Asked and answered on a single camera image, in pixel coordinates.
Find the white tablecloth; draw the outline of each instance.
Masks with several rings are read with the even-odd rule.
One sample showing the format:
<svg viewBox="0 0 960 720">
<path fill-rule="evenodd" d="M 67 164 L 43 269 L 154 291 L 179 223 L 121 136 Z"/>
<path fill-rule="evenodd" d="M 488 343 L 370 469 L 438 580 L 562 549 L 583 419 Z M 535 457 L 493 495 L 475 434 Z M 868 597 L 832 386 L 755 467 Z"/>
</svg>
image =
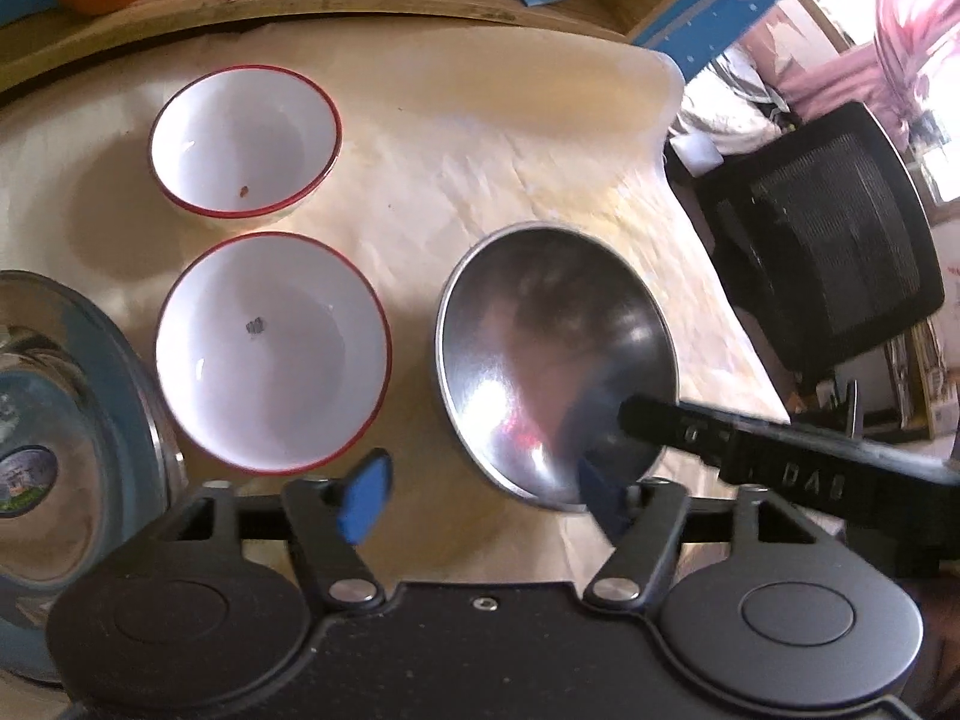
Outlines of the white tablecloth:
<svg viewBox="0 0 960 720">
<path fill-rule="evenodd" d="M 375 445 L 394 456 L 394 499 L 361 550 L 387 584 L 582 584 L 608 555 L 588 517 L 523 506 L 483 481 L 435 396 L 431 333 L 443 281 L 501 226 L 563 220 L 608 242 L 664 310 L 684 398 L 784 416 L 664 180 L 680 73 L 665 56 L 590 38 L 459 20 L 324 19 L 199 37 L 71 76 L 0 110 L 2 266 L 92 298 L 151 361 L 162 298 L 224 235 L 176 213 L 152 184 L 150 125 L 187 81 L 243 63 L 312 77 L 343 118 L 333 172 L 275 228 L 341 250 L 386 307 L 395 357 L 384 408 L 325 470 L 338 474 Z M 244 478 L 185 440 L 184 452 L 193 480 Z M 695 494 L 728 494 L 680 453 L 667 452 L 656 473 Z M 280 560 L 269 550 L 259 557 Z M 27 693 L 6 696 L 0 715 L 37 712 Z"/>
</svg>

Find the metal screw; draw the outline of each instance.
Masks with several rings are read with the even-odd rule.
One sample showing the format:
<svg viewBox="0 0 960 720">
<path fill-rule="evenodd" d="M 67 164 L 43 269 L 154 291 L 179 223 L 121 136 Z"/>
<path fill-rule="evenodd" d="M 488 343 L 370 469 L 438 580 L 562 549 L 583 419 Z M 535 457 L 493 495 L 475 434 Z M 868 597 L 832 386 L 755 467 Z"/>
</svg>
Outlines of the metal screw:
<svg viewBox="0 0 960 720">
<path fill-rule="evenodd" d="M 625 577 L 606 577 L 594 581 L 593 594 L 597 598 L 609 601 L 612 604 L 625 604 L 640 598 L 640 586 L 632 579 Z"/>
<path fill-rule="evenodd" d="M 496 598 L 491 598 L 486 595 L 473 599 L 473 608 L 477 611 L 496 611 L 499 606 Z"/>
<path fill-rule="evenodd" d="M 340 579 L 329 592 L 341 604 L 366 604 L 376 598 L 376 585 L 365 579 Z"/>
</svg>

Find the black mesh chair back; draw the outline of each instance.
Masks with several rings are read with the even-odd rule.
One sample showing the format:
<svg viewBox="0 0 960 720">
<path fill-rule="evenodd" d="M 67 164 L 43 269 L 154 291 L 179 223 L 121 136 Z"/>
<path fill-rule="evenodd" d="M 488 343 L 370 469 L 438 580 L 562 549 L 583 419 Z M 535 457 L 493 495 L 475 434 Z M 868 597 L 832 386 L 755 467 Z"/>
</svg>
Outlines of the black mesh chair back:
<svg viewBox="0 0 960 720">
<path fill-rule="evenodd" d="M 944 302 L 920 198 L 861 103 L 726 162 L 695 190 L 728 297 L 789 370 L 826 373 Z"/>
</svg>

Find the wall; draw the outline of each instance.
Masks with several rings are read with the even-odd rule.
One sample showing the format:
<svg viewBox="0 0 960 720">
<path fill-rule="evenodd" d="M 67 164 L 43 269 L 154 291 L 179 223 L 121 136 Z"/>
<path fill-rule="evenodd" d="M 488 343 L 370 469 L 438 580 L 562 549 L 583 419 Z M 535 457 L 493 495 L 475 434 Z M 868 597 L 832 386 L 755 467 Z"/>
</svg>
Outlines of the wall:
<svg viewBox="0 0 960 720">
<path fill-rule="evenodd" d="M 933 242 L 944 274 L 944 307 L 933 317 L 947 367 L 960 367 L 960 220 L 933 228 Z"/>
<path fill-rule="evenodd" d="M 740 38 L 757 74 L 770 86 L 839 56 L 798 0 L 779 0 Z"/>
</svg>

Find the white bowl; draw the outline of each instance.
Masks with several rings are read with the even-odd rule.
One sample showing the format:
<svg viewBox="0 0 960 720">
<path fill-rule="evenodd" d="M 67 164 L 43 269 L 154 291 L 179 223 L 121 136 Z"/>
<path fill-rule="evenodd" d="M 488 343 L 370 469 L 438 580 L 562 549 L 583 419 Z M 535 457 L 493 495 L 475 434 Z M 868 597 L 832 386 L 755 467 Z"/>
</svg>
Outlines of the white bowl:
<svg viewBox="0 0 960 720">
<path fill-rule="evenodd" d="M 300 235 L 213 247 L 160 311 L 157 373 L 176 421 L 225 463 L 297 473 L 346 451 L 387 391 L 390 328 L 367 279 Z"/>
<path fill-rule="evenodd" d="M 343 139 L 333 100 L 279 67 L 215 71 L 163 106 L 150 162 L 163 194 L 210 220 L 289 213 L 326 177 Z"/>
</svg>

